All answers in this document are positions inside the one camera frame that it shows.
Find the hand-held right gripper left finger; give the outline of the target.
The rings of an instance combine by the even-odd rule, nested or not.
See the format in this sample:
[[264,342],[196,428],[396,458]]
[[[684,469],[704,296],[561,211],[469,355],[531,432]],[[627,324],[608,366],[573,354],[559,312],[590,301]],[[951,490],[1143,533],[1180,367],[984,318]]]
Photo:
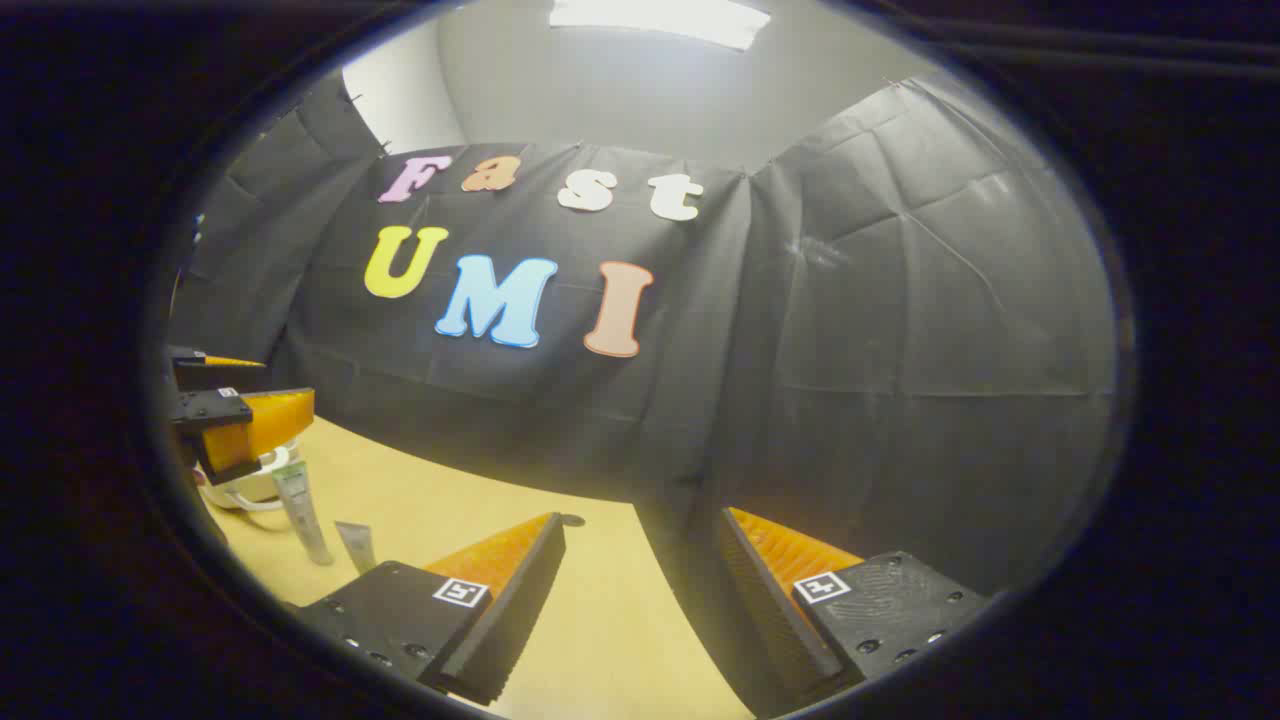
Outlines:
[[544,512],[424,568],[385,561],[294,615],[370,664],[488,706],[504,691],[564,556]]

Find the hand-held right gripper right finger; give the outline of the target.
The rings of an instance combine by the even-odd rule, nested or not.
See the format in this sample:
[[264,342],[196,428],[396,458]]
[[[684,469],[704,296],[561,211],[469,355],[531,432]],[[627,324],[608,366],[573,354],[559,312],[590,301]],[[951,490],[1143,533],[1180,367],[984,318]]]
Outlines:
[[786,691],[809,705],[884,676],[972,623],[982,594],[920,559],[868,559],[737,507],[717,542]]

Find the white suitcase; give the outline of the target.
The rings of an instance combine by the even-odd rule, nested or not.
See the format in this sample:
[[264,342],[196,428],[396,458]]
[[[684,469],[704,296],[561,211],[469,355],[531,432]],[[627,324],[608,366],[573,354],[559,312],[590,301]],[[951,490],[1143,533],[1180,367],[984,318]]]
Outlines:
[[257,471],[220,486],[211,486],[200,468],[195,468],[193,471],[197,489],[214,506],[247,512],[268,512],[280,510],[283,506],[273,473],[298,460],[298,441],[291,439],[276,446],[273,451],[260,455]]

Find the black backdrop cloth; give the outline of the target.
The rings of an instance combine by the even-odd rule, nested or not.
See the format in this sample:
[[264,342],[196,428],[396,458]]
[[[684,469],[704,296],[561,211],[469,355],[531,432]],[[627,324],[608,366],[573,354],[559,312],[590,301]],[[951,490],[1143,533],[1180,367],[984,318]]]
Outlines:
[[169,338],[481,477],[735,505],[983,593],[1100,488],[1114,287],[1057,167],[960,77],[891,85],[753,173],[590,143],[285,161],[205,208]]

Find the ceiling light panel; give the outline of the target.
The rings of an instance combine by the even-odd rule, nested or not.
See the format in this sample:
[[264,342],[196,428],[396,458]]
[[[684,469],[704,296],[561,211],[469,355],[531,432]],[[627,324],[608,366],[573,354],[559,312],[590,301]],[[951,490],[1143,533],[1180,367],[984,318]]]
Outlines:
[[552,28],[635,29],[695,38],[746,51],[772,22],[733,0],[554,0]]

